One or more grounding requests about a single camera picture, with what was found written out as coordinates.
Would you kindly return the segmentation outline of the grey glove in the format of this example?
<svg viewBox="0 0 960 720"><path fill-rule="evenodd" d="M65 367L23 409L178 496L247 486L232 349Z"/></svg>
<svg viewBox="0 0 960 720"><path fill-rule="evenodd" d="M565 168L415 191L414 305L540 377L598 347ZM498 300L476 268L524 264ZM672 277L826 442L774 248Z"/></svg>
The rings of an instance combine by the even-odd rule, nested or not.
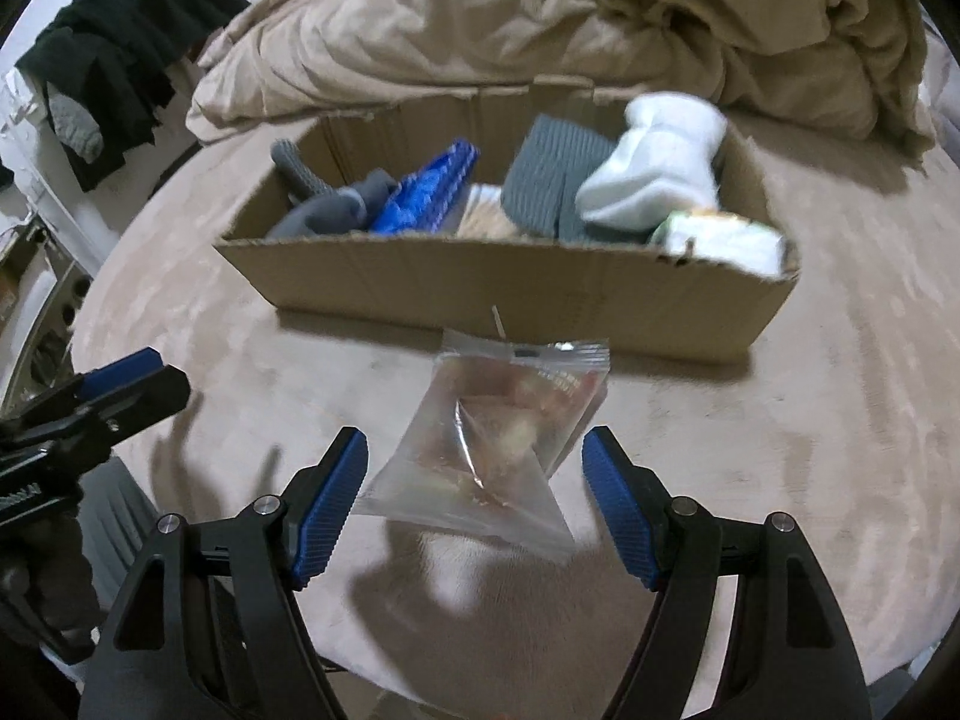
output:
<svg viewBox="0 0 960 720"><path fill-rule="evenodd" d="M297 239L366 231L398 189L389 172L373 169L361 181L334 187L314 174L291 140L272 143L270 156L288 188L291 208L267 239Z"/></svg>

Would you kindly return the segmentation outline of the clear plastic snack bag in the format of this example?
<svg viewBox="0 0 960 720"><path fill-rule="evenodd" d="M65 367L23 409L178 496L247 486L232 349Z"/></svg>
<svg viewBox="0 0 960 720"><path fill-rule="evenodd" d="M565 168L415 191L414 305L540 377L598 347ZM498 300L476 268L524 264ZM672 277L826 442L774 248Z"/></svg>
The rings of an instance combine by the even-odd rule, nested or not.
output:
<svg viewBox="0 0 960 720"><path fill-rule="evenodd" d="M430 387L356 510L563 564L574 538L550 478L604 398L608 372L603 341L444 332Z"/></svg>

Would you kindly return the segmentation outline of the blue snack packet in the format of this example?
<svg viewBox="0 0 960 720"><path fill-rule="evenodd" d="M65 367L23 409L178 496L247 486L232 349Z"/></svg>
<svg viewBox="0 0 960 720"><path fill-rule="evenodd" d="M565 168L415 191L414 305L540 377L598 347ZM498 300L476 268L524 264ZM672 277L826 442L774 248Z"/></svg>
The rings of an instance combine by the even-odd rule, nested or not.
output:
<svg viewBox="0 0 960 720"><path fill-rule="evenodd" d="M371 223L373 234L438 232L470 184L478 149L467 140L455 142L428 164L404 177Z"/></svg>

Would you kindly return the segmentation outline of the grey cloth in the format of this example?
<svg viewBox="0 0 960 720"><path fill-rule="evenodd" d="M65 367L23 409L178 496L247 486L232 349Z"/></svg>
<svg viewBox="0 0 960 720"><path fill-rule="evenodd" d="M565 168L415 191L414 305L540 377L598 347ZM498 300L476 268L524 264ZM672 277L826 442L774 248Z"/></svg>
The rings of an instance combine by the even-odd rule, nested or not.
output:
<svg viewBox="0 0 960 720"><path fill-rule="evenodd" d="M565 244L646 245L652 232L623 232L581 220L574 197L613 153L615 143L590 128L539 115L501 188L501 208L527 234Z"/></svg>

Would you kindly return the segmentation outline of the white sock roll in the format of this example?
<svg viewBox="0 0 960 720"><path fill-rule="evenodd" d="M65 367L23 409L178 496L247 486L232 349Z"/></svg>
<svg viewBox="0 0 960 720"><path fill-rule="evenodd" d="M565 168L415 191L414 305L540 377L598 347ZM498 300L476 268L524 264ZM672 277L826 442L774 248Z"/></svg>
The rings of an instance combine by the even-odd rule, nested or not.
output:
<svg viewBox="0 0 960 720"><path fill-rule="evenodd" d="M683 93L644 93L625 107L626 130L579 187L574 206L587 226L652 231L674 211L718 211L713 160L727 117Z"/></svg>

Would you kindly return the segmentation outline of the black clothes pile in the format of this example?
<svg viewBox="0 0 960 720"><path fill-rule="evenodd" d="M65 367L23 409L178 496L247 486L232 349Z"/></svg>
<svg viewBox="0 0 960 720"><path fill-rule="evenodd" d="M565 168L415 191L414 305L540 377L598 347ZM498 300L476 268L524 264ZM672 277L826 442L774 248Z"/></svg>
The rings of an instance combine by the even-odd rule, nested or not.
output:
<svg viewBox="0 0 960 720"><path fill-rule="evenodd" d="M125 166L125 153L155 141L169 106L167 71L228 25L247 0L71 0L16 68L39 85L50 118L76 114L57 133L73 176L89 192Z"/></svg>

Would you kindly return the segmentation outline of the open cardboard box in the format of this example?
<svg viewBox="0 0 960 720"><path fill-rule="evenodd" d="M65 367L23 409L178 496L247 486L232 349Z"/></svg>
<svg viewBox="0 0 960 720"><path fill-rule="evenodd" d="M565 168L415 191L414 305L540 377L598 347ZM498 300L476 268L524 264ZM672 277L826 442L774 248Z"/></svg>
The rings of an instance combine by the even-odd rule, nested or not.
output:
<svg viewBox="0 0 960 720"><path fill-rule="evenodd" d="M444 89L385 106L326 110L296 143L332 184L382 167L415 171L464 138L480 151L473 177L501 181L537 115L615 138L628 94L573 78L527 86ZM523 343L604 340L625 353L698 362L736 361L776 316L799 278L799 254L781 277L762 278L690 249L562 244L454 234L353 232L272 241L285 187L265 169L215 247L278 309L488 337L498 325Z"/></svg>

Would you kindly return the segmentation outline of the beige rumpled duvet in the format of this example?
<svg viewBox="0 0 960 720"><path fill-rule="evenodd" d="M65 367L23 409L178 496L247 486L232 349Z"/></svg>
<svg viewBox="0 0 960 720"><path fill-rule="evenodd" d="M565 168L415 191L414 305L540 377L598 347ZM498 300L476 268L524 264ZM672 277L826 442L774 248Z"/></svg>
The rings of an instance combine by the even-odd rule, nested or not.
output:
<svg viewBox="0 0 960 720"><path fill-rule="evenodd" d="M542 76L675 89L843 137L934 143L918 0L260 0L203 54L216 142L313 109Z"/></svg>

